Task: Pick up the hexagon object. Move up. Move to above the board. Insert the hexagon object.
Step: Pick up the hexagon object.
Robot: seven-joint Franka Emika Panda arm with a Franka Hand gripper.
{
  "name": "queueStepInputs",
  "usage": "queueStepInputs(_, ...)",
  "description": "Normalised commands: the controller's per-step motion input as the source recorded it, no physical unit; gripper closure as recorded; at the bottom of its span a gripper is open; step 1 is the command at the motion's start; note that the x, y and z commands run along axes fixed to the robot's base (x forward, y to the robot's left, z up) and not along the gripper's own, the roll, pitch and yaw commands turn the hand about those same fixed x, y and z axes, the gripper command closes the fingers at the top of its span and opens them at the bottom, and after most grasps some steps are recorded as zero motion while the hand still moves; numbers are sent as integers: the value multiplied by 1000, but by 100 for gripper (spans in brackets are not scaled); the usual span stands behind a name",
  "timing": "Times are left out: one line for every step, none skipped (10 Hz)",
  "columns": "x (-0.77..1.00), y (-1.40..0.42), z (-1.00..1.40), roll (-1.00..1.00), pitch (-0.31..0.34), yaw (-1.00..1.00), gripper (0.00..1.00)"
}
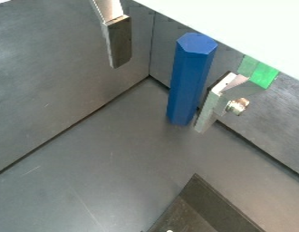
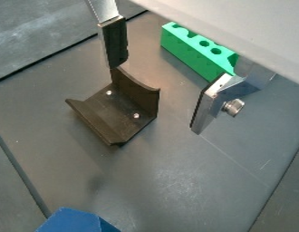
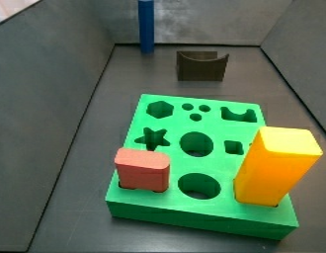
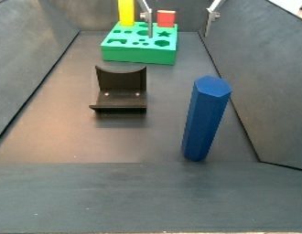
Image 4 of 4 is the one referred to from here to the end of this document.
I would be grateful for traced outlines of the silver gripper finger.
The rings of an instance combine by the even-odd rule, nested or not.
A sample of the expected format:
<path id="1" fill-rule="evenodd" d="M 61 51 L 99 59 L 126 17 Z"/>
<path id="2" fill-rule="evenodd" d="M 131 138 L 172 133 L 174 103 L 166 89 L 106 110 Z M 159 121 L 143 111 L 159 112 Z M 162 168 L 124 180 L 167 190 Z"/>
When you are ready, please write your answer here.
<path id="1" fill-rule="evenodd" d="M 224 0 L 214 0 L 211 3 L 210 7 L 207 8 L 208 11 L 208 21 L 207 21 L 207 26 L 206 26 L 206 31 L 204 31 L 204 37 L 208 36 L 208 32 L 211 29 L 211 23 L 222 16 L 220 12 L 218 9 L 223 5 Z"/>
<path id="2" fill-rule="evenodd" d="M 148 23 L 148 37 L 152 37 L 152 9 L 146 0 L 138 0 L 138 3 L 143 10 L 140 18 Z"/>

